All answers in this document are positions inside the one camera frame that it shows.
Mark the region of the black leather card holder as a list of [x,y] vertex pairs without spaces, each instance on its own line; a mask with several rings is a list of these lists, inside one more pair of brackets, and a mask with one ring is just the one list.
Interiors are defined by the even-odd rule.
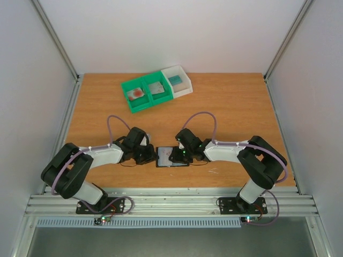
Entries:
[[188,167],[186,163],[175,163],[169,160],[172,153],[172,147],[157,147],[156,154],[158,156],[156,160],[157,168],[176,168],[176,167]]

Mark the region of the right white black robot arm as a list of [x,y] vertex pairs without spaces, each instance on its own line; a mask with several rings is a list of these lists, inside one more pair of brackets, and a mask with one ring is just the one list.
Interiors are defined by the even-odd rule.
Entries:
[[173,163],[191,164],[194,160],[226,161],[243,166],[249,180],[234,200],[240,213],[253,209],[261,194],[288,176],[286,159],[260,136],[240,142],[215,139],[201,141],[189,129],[184,128],[176,135],[176,140],[178,146],[173,147],[169,156]]

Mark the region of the cherry blossom card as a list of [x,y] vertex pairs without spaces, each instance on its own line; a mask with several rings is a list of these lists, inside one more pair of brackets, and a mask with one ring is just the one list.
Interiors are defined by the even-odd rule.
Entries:
[[172,164],[169,161],[169,156],[171,151],[173,150],[172,147],[158,147],[157,154],[158,154],[158,167],[170,167]]
[[164,93],[164,87],[161,82],[157,81],[152,84],[148,84],[148,88],[152,95]]

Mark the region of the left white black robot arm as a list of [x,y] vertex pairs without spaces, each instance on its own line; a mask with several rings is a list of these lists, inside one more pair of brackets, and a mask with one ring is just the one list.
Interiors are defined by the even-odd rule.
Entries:
[[76,198],[95,212],[103,213],[108,207],[108,195],[100,187],[88,183],[88,172],[107,164],[122,164],[133,159],[144,165],[158,158],[147,133],[137,127],[126,136],[96,147],[77,147],[65,144],[41,173],[41,179],[51,187],[53,195],[64,199]]

